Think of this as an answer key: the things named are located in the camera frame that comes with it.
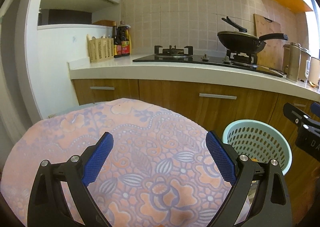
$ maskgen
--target light blue basket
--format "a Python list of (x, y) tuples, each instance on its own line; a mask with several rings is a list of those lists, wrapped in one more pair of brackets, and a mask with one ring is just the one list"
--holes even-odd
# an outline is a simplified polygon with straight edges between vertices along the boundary
[(222, 142), (230, 144), (241, 155), (268, 163), (276, 159), (285, 175), (292, 163), (292, 153), (286, 139), (275, 128), (256, 120), (237, 120), (229, 124)]

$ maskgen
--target basket rim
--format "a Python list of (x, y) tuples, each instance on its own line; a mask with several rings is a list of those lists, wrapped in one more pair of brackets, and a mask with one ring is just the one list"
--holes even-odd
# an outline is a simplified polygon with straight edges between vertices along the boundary
[(287, 166), (282, 170), (282, 173), (283, 175), (285, 175), (290, 167), (291, 167), (291, 164), (292, 164), (292, 152), (291, 152), (291, 148), (290, 148), (290, 145), (289, 143), (287, 142), (287, 140), (285, 139), (285, 137), (279, 132), (277, 131), (274, 127), (270, 126), (269, 124), (266, 124), (264, 122), (261, 122), (261, 121), (258, 121), (258, 120), (251, 120), (251, 119), (242, 119), (242, 120), (236, 120), (232, 123), (230, 123), (223, 131), (223, 134), (222, 134), (222, 142), (225, 143), (225, 144), (228, 144), (228, 133), (230, 131), (230, 129), (235, 126), (236, 124), (239, 124), (239, 123), (243, 123), (243, 122), (254, 122), (254, 123), (257, 123), (257, 124), (261, 124), (261, 125), (264, 125), (264, 126), (267, 126), (269, 128), (271, 128), (272, 130), (274, 130), (276, 133), (279, 134), (279, 136), (282, 138), (282, 140), (284, 141), (285, 145), (287, 146), (287, 149), (289, 151), (289, 158), (288, 158), (288, 164)]

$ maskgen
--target tablecloth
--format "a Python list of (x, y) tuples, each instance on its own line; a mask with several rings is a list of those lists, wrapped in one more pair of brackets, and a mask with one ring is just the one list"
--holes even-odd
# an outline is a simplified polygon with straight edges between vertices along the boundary
[[(114, 227), (201, 227), (210, 222), (230, 184), (206, 148), (207, 131), (170, 110), (119, 99), (40, 121), (13, 147), (0, 191), (25, 225), (40, 162), (81, 155), (106, 131), (113, 135), (114, 147), (88, 189)], [(82, 223), (67, 184), (62, 187), (74, 219)], [(248, 207), (246, 203), (240, 220)]]

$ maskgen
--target wooden cutting board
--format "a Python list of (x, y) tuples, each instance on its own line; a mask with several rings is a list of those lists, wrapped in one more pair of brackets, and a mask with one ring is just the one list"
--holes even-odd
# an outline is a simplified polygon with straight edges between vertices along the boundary
[[(263, 16), (253, 14), (256, 28), (256, 36), (263, 36), (271, 33), (281, 33), (281, 25)], [(265, 41), (267, 44), (258, 53), (258, 65), (282, 71), (283, 62), (283, 42), (281, 39), (271, 39)]]

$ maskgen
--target utensil basket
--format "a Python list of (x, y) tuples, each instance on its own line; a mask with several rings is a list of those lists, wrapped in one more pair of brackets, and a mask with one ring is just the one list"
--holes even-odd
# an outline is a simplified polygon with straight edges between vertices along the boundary
[(258, 162), (275, 159), (285, 175), (292, 163), (292, 153), (286, 139), (275, 128), (256, 120), (237, 120), (229, 124), (222, 136), (236, 152)]
[(113, 38), (97, 38), (88, 41), (92, 63), (110, 60), (113, 54)]

